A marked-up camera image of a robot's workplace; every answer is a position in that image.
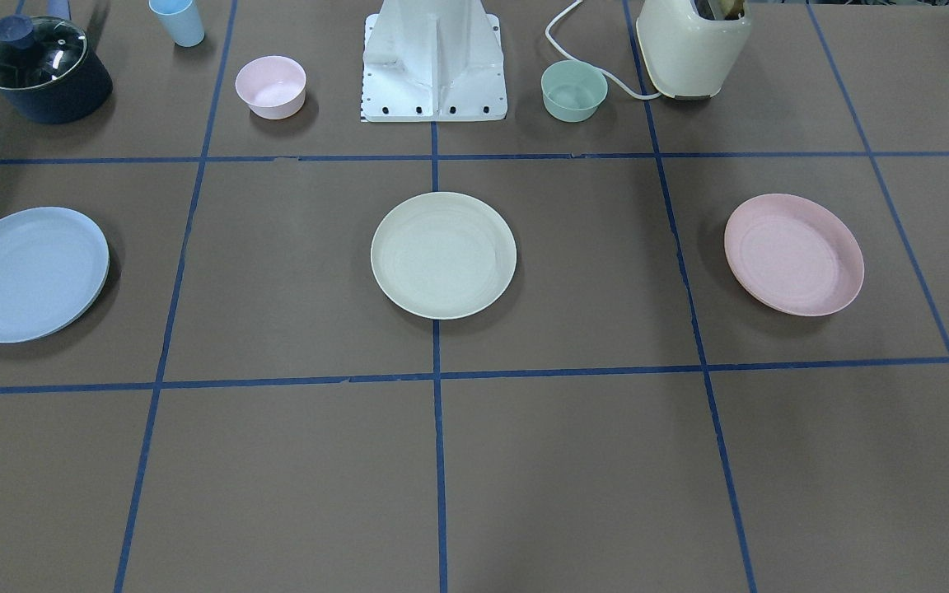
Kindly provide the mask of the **dark blue pot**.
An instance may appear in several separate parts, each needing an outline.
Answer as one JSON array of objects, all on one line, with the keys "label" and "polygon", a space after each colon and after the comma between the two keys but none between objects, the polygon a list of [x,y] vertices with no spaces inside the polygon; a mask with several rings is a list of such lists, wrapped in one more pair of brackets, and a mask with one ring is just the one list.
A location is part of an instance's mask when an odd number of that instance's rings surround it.
[{"label": "dark blue pot", "polygon": [[[49,1],[48,14],[42,16],[61,16],[72,21],[68,1]],[[97,111],[112,94],[114,83],[101,58],[96,54],[94,44],[90,42],[89,54],[72,70],[48,86],[24,91],[1,90],[20,115],[39,124],[66,124],[86,117]]]}]

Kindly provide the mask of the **light blue plate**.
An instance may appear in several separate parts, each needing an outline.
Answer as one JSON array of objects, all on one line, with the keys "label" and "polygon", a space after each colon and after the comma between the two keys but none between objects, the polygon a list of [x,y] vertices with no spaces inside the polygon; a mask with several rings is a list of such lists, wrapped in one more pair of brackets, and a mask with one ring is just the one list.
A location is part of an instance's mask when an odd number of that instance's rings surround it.
[{"label": "light blue plate", "polygon": [[0,219],[0,343],[38,340],[80,318],[108,280],[105,233],[86,214],[38,207]]}]

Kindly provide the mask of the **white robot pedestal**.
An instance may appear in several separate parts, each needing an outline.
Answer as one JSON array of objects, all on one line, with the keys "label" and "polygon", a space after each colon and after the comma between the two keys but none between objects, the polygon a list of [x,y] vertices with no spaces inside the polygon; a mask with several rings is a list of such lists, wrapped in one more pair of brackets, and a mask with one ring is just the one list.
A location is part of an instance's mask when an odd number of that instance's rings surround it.
[{"label": "white robot pedestal", "polygon": [[482,123],[508,112],[500,20],[481,1],[384,1],[366,16],[366,123]]}]

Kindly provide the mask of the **toast slice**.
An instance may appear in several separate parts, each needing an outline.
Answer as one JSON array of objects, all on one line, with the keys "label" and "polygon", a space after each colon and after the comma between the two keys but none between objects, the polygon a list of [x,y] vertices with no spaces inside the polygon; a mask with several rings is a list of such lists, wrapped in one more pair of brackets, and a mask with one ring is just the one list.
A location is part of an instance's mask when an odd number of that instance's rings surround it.
[{"label": "toast slice", "polygon": [[697,1],[698,15],[712,21],[734,21],[745,15],[745,0]]}]

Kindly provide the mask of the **glass pot lid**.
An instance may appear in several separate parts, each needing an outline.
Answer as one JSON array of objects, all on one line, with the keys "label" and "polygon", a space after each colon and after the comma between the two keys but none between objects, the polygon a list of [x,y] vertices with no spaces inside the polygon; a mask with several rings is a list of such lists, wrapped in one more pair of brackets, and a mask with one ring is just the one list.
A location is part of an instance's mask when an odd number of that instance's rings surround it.
[{"label": "glass pot lid", "polygon": [[86,32],[61,16],[0,19],[0,89],[48,86],[79,67],[89,54]]}]

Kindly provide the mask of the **pink bowl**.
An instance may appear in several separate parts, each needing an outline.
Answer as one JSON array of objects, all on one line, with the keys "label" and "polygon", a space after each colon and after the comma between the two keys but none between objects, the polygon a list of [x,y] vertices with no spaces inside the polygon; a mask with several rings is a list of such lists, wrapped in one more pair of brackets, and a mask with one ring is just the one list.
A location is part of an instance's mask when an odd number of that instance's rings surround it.
[{"label": "pink bowl", "polygon": [[256,116],[268,120],[289,118],[306,103],[306,70],[289,57],[264,56],[241,68],[234,87]]}]

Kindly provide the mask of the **pink plate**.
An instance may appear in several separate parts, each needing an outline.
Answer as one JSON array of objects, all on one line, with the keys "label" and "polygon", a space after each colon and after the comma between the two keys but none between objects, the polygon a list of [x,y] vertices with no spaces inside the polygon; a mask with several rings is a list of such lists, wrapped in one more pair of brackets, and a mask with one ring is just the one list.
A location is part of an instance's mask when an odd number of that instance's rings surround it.
[{"label": "pink plate", "polygon": [[801,196],[769,193],[746,200],[727,219],[723,244],[739,285],[784,314],[836,314],[865,282],[865,259],[853,232]]}]

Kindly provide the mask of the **cream toaster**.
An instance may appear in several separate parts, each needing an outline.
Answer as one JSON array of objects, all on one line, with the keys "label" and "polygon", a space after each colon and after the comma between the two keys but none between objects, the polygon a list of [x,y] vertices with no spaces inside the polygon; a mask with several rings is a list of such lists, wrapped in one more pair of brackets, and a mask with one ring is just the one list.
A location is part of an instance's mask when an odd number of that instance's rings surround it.
[{"label": "cream toaster", "polygon": [[702,18],[697,1],[645,1],[635,23],[647,74],[665,97],[715,97],[752,31],[752,18]]}]

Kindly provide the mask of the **light blue cup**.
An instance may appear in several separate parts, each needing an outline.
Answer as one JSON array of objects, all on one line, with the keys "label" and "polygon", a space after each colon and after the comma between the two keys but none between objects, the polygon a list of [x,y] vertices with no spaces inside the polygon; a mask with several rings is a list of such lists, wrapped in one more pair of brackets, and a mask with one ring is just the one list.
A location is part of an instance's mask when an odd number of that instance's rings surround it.
[{"label": "light blue cup", "polygon": [[199,5],[195,1],[151,0],[148,1],[148,8],[177,46],[192,48],[201,44],[206,37]]}]

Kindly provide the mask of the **cream plate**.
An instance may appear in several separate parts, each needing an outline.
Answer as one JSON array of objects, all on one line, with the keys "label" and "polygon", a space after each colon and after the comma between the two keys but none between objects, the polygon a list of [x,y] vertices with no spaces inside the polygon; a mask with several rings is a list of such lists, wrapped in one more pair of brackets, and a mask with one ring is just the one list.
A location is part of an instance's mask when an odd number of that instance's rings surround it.
[{"label": "cream plate", "polygon": [[421,318],[455,320],[484,311],[511,286],[517,243],[482,200],[438,191],[404,200],[381,219],[370,260],[393,304]]}]

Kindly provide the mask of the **green bowl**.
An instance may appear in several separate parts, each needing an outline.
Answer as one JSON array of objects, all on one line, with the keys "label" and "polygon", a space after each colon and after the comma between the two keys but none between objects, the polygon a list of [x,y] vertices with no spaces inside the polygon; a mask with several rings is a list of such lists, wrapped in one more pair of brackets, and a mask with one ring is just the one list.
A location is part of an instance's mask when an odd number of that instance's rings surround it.
[{"label": "green bowl", "polygon": [[602,105],[609,83],[594,65],[568,59],[551,63],[542,72],[540,91],[544,109],[554,119],[583,123]]}]

